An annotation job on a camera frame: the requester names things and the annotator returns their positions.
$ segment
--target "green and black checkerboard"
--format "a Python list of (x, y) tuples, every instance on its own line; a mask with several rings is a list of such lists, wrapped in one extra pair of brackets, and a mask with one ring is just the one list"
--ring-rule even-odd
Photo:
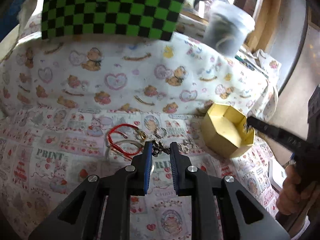
[(42, 39), (83, 33), (168, 41), (183, 0), (44, 0)]

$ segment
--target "printed fabric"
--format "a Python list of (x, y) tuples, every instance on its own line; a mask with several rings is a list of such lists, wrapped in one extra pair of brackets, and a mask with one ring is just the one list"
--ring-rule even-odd
[(197, 40), (74, 36), (42, 41), (38, 16), (1, 64), (2, 108), (92, 108), (127, 112), (204, 114), (213, 102), (268, 120), (274, 90), (259, 72)]
[[(165, 145), (193, 138), (191, 163), (217, 177), (232, 175), (272, 215), (277, 194), (268, 179), (268, 161), (274, 158), (259, 137), (243, 156), (224, 159), (210, 151), (201, 137), (202, 118), (184, 114), (126, 113), (107, 110), (33, 107), (0, 121), (0, 208), (22, 239), (47, 217), (87, 176), (109, 176), (131, 163), (108, 150), (105, 134), (115, 125), (129, 123), (154, 138), (165, 128)], [(129, 139), (135, 130), (121, 127)], [(124, 138), (113, 134), (114, 141)], [(121, 147), (128, 152), (137, 148)], [(178, 197), (173, 189), (169, 156), (153, 157), (155, 167), (145, 197), (131, 196), (130, 239), (190, 239), (191, 198)]]

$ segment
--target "cardboard box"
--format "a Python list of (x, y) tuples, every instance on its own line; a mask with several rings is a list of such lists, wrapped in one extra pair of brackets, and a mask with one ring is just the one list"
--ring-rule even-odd
[(205, 144), (225, 158), (241, 156), (254, 142), (255, 131), (247, 133), (246, 122), (247, 117), (232, 106), (214, 103), (201, 124)]

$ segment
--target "person's arm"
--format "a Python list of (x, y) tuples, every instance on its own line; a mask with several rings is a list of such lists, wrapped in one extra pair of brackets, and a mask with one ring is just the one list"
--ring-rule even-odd
[(315, 182), (311, 183), (301, 194), (299, 194), (296, 190), (296, 185), (301, 182), (301, 177), (296, 172), (294, 166), (289, 165), (285, 168), (285, 172), (287, 174), (287, 178), (283, 182), (283, 189), (280, 191), (279, 198), (277, 199), (276, 206), (284, 215), (291, 215), (293, 213), (298, 212), (300, 207), (300, 201), (303, 199), (310, 198), (307, 206), (293, 225), (292, 229), (288, 232), (290, 237), (293, 238), (299, 233), (304, 227), (305, 223), (308, 222), (306, 220), (306, 216), (310, 207), (314, 204), (320, 194), (320, 186), (318, 185), (315, 190)]

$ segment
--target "teddy bear print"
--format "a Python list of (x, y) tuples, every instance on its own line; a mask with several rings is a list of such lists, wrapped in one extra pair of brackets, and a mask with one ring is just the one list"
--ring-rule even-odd
[(4, 98), (7, 98), (7, 99), (10, 98), (11, 96), (5, 87), (3, 87), (3, 96)]
[(111, 103), (110, 95), (104, 91), (96, 93), (94, 101), (96, 101), (100, 105), (107, 105)]
[(92, 48), (87, 53), (88, 61), (82, 63), (82, 68), (89, 71), (98, 71), (101, 68), (102, 54), (97, 48)]
[(66, 106), (68, 108), (77, 108), (78, 104), (72, 100), (65, 99), (63, 96), (59, 96), (57, 103), (63, 106)]
[(176, 104), (176, 102), (173, 102), (173, 103), (171, 103), (171, 104), (167, 104), (163, 109), (162, 109), (162, 111), (164, 112), (164, 113), (167, 113), (167, 114), (173, 114), (173, 113), (175, 113), (175, 112), (177, 112), (177, 108), (178, 108), (179, 106)]
[(73, 76), (73, 75), (70, 75), (68, 78), (68, 85), (71, 87), (71, 88), (77, 88), (78, 86), (81, 85), (81, 81), (78, 80), (78, 77), (76, 76)]
[(155, 88), (154, 86), (148, 85), (147, 87), (144, 88), (144, 94), (147, 97), (153, 97), (158, 95), (158, 91), (157, 91), (157, 88)]
[(30, 76), (26, 76), (25, 73), (20, 73), (19, 74), (19, 79), (22, 83), (26, 83), (26, 82), (31, 82), (31, 77)]
[(23, 96), (20, 92), (17, 94), (17, 99), (19, 99), (22, 103), (30, 104), (30, 100)]
[(215, 93), (219, 95), (222, 99), (227, 99), (228, 96), (233, 92), (234, 87), (225, 88), (223, 85), (218, 85), (216, 87)]
[(36, 87), (36, 94), (39, 98), (47, 98), (48, 97), (48, 94), (45, 92), (45, 89), (40, 85), (38, 85)]
[(140, 112), (140, 110), (138, 108), (133, 108), (130, 106), (130, 104), (125, 104), (123, 106), (121, 106), (118, 111), (126, 111), (126, 112)]
[(269, 66), (273, 69), (277, 69), (279, 64), (275, 61), (275, 60), (272, 60), (270, 63), (269, 63)]
[(166, 78), (165, 81), (173, 86), (173, 87), (178, 87), (181, 86), (183, 80), (186, 78), (187, 76), (187, 71), (183, 66), (180, 66), (178, 68), (176, 68), (176, 70), (173, 72), (173, 77), (171, 78)]
[(33, 68), (33, 51), (32, 49), (29, 47), (26, 50), (26, 62), (24, 63), (24, 65), (27, 68)]

